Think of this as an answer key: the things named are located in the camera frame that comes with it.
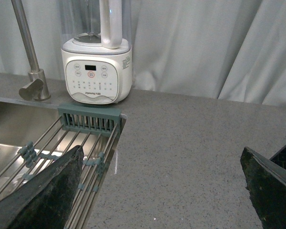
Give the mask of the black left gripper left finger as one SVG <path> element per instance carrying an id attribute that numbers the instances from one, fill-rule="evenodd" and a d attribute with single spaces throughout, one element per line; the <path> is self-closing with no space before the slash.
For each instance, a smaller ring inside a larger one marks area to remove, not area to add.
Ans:
<path id="1" fill-rule="evenodd" d="M 0 200 L 0 229 L 62 229 L 82 175 L 80 145 Z"/>

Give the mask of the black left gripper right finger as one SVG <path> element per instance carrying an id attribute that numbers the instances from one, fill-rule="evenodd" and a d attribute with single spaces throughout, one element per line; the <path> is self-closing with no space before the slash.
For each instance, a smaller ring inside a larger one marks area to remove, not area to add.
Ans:
<path id="1" fill-rule="evenodd" d="M 286 170 L 249 147 L 240 163 L 250 200 L 264 229 L 286 229 Z"/>

